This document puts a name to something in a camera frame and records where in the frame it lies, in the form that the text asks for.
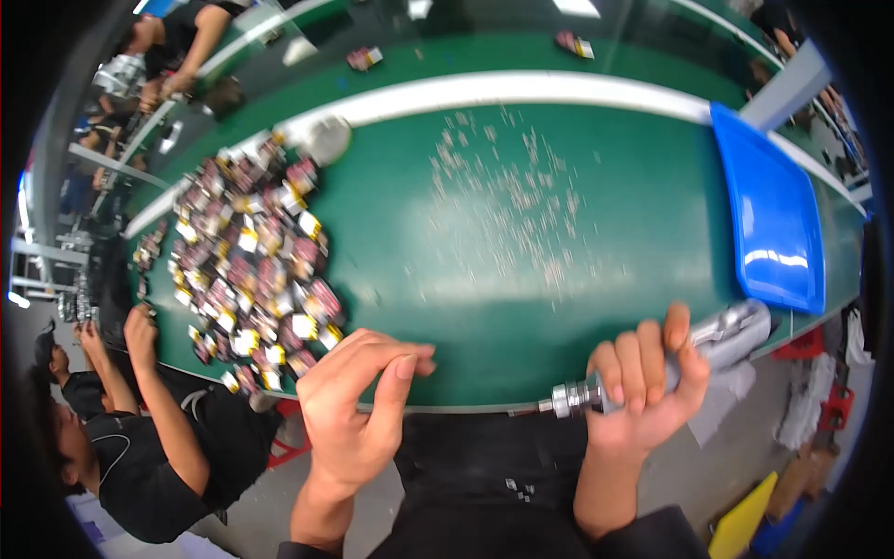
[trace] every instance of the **pile of batteries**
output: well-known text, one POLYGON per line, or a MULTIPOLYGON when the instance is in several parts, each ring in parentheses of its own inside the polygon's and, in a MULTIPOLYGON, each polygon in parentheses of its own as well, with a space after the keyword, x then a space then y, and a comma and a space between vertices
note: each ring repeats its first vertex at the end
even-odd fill
POLYGON ((287 165, 283 141, 274 133, 257 157, 206 159, 174 205, 181 238, 168 269, 177 300, 199 317, 193 351, 232 363, 222 380, 245 394, 300 378, 316 364, 308 344, 331 350, 345 320, 320 277, 328 240, 307 211, 319 167, 311 157, 287 165))

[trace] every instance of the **hand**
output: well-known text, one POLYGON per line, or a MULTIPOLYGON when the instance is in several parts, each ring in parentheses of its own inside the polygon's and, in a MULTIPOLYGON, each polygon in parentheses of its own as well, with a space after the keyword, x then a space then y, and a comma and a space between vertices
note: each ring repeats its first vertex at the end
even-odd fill
POLYGON ((124 341, 134 367, 153 367, 156 363, 155 341, 158 336, 156 322, 149 316, 149 306, 140 303, 127 315, 124 322, 124 341))
POLYGON ((296 383, 310 437, 310 479, 346 499, 384 470, 401 444, 404 405, 414 373, 434 370, 434 346, 401 343, 360 329, 296 383), (371 414, 357 411, 363 391, 382 376, 371 414))
POLYGON ((149 114, 156 110, 157 104, 158 95, 153 91, 143 89, 142 95, 139 96, 139 111, 144 114, 149 114))
POLYGON ((164 81, 162 86, 162 99, 171 98, 171 95, 178 91, 189 91, 192 84, 195 83, 196 77, 192 72, 180 69, 179 72, 164 81))
POLYGON ((105 345, 99 337, 96 323, 92 320, 84 323, 84 326, 80 328, 80 333, 77 337, 80 339, 81 349, 86 351, 92 360, 105 354, 105 345))
POLYGON ((587 363, 587 374, 603 376, 609 400, 624 409, 602 415, 587 411, 589 446, 598 453, 644 460, 702 406, 711 368, 689 340, 689 308, 679 302, 667 310, 662 330, 654 320, 639 323, 615 343, 602 342, 587 363), (664 350, 677 353, 680 381, 664 394, 664 350))

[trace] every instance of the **blue plastic tray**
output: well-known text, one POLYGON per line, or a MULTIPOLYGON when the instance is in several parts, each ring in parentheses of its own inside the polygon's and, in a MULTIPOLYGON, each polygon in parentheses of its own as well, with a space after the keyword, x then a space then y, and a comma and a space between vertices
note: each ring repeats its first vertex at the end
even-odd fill
POLYGON ((736 275, 748 297, 822 314, 826 264, 814 186, 767 137, 711 103, 732 206, 736 275))

